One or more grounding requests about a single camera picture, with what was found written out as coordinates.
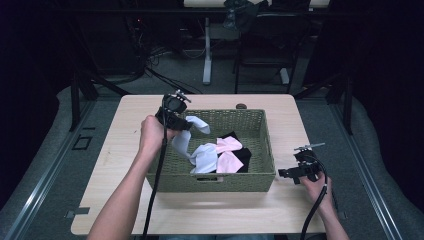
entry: pink cloth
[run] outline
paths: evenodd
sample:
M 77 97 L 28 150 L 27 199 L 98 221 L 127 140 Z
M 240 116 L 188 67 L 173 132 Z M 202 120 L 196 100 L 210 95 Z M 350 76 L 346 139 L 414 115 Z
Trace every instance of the pink cloth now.
M 216 153 L 231 152 L 234 150 L 240 150 L 243 146 L 237 139 L 233 137 L 217 138 L 216 139 Z
M 216 164 L 217 173 L 236 173 L 243 163 L 232 152 L 223 152 Z

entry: human arm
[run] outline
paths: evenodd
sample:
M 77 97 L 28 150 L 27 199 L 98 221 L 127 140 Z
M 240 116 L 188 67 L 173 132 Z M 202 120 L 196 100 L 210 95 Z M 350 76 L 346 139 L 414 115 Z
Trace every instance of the human arm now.
M 318 180 L 316 182 L 310 181 L 306 177 L 302 177 L 300 181 L 306 187 L 309 197 L 312 201 L 316 201 L 322 187 L 325 184 L 325 176 L 324 173 L 318 173 Z M 349 239 L 346 231 L 341 225 L 339 218 L 337 217 L 336 209 L 333 206 L 333 202 L 331 199 L 332 196 L 332 181 L 331 178 L 328 177 L 327 182 L 327 194 L 325 194 L 324 198 L 321 201 L 321 204 L 318 207 L 318 214 L 321 216 L 322 221 L 324 222 L 325 231 L 327 234 L 328 240 L 345 240 Z
M 138 152 L 127 174 L 97 216 L 87 239 L 128 239 L 137 217 L 141 189 L 150 164 L 161 148 L 163 126 L 154 116 L 141 123 Z M 170 139 L 178 132 L 167 130 Z

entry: cable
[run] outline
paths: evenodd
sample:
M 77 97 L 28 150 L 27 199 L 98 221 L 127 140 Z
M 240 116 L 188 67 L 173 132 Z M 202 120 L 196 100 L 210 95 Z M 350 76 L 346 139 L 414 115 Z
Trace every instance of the cable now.
M 181 50 L 181 52 L 182 53 L 184 53 L 184 56 L 186 56 L 186 57 L 188 57 L 188 58 L 191 58 L 191 59 L 195 59 L 195 58 L 198 58 L 198 57 L 201 57 L 202 55 L 203 55 L 203 53 L 205 53 L 205 51 L 206 51 L 206 48 L 203 48 L 201 51 L 201 53 L 199 53 L 199 54 L 197 54 L 197 55 L 195 55 L 195 56 L 191 56 L 190 54 L 188 54 L 187 52 L 188 51 L 196 51 L 196 50 L 185 50 L 185 49 L 182 49 Z
M 126 78 L 119 79 L 119 80 L 111 80 L 110 78 L 108 78 L 106 76 L 103 76 L 103 78 L 104 79 L 107 79 L 108 82 L 113 83 L 114 85 L 120 85 L 120 84 L 125 84 L 125 83 L 133 82 L 133 81 L 139 79 L 140 77 L 142 77 L 143 74 L 144 74 L 144 72 L 143 71 L 140 71 L 140 72 L 137 72 L 137 73 L 132 74 L 132 76 L 128 76 Z
M 164 103 L 164 100 L 162 99 L 162 109 L 165 109 L 164 106 L 165 106 L 165 103 Z M 147 240 L 147 230 L 149 229 L 150 216 L 152 215 L 153 202 L 155 200 L 156 192 L 157 192 L 157 189 L 158 189 L 158 186 L 159 186 L 160 174 L 162 172 L 163 162 L 164 162 L 165 153 L 166 153 L 166 147 L 168 145 L 165 110 L 162 111 L 162 120 L 163 120 L 162 147 L 161 147 L 161 150 L 160 150 L 158 168 L 156 169 L 155 184 L 153 185 L 152 194 L 150 195 L 150 200 L 149 200 L 149 207 L 147 208 L 146 221 L 144 223 L 144 230 L 143 230 L 143 237 L 142 237 L 143 240 Z
M 334 193 L 334 189 L 331 189 L 331 195 L 333 197 L 334 208 L 336 209 L 337 213 L 339 213 L 339 203 L 337 202 L 336 193 Z
M 194 92 L 192 92 L 192 91 L 188 90 L 187 88 L 185 88 L 185 87 L 183 87 L 183 86 L 180 85 L 180 84 L 182 84 L 182 85 L 185 85 L 185 86 L 187 86 L 189 88 L 192 88 L 192 89 L 196 90 L 198 93 L 202 94 L 202 91 L 200 91 L 198 88 L 193 87 L 193 86 L 191 86 L 189 84 L 186 84 L 186 83 L 184 83 L 182 81 L 165 77 L 165 76 L 159 74 L 158 72 L 154 71 L 151 68 L 146 67 L 146 71 L 148 71 L 149 73 L 151 73 L 153 76 L 157 77 L 162 82 L 164 82 L 164 83 L 168 84 L 169 86 L 173 87 L 174 89 L 180 89 L 181 91 L 183 91 L 185 93 L 188 93 L 188 94 L 195 94 Z
M 314 216 L 316 210 L 318 209 L 319 205 L 321 204 L 322 199 L 324 198 L 325 194 L 327 194 L 327 184 L 328 184 L 328 177 L 327 177 L 327 170 L 325 169 L 324 164 L 317 158 L 314 158 L 315 161 L 321 166 L 321 170 L 324 173 L 324 186 L 322 187 L 321 193 L 319 194 L 317 200 L 315 201 L 314 205 L 312 206 L 311 211 L 309 212 L 308 216 L 305 219 L 305 222 L 303 224 L 302 233 L 300 235 L 300 239 L 304 240 L 306 236 L 306 230 L 308 229 L 309 223 Z

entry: wicker basket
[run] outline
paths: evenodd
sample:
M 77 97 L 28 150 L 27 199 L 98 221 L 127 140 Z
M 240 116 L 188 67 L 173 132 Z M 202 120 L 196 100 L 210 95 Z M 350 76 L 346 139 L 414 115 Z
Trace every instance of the wicker basket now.
M 275 177 L 268 127 L 264 110 L 188 110 L 181 117 L 197 116 L 207 122 L 211 134 L 203 134 L 194 127 L 189 153 L 202 144 L 216 143 L 216 138 L 234 131 L 243 147 L 248 148 L 250 158 L 247 173 L 196 173 L 194 166 L 180 157 L 171 144 L 168 145 L 159 192 L 267 192 Z M 153 187 L 159 154 L 147 174 Z

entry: table surface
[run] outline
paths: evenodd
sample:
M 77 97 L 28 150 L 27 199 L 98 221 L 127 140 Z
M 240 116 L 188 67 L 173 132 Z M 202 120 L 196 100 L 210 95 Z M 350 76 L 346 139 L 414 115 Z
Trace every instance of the table surface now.
M 188 109 L 264 109 L 277 169 L 296 167 L 294 148 L 309 144 L 299 111 L 291 95 L 187 95 Z M 122 98 L 80 203 L 88 214 L 76 215 L 71 231 L 88 234 L 95 218 L 129 169 L 138 150 L 140 123 L 155 114 L 162 95 Z M 142 234 L 152 192 L 144 182 L 133 229 Z M 298 233 L 312 203 L 302 185 L 276 176 L 268 192 L 161 193 L 152 210 L 149 234 Z M 308 232 L 324 232 L 314 216 Z
M 256 4 L 262 0 L 250 0 Z M 224 7 L 225 0 L 184 0 L 185 7 Z M 311 0 L 309 7 L 311 8 L 326 8 L 330 0 Z

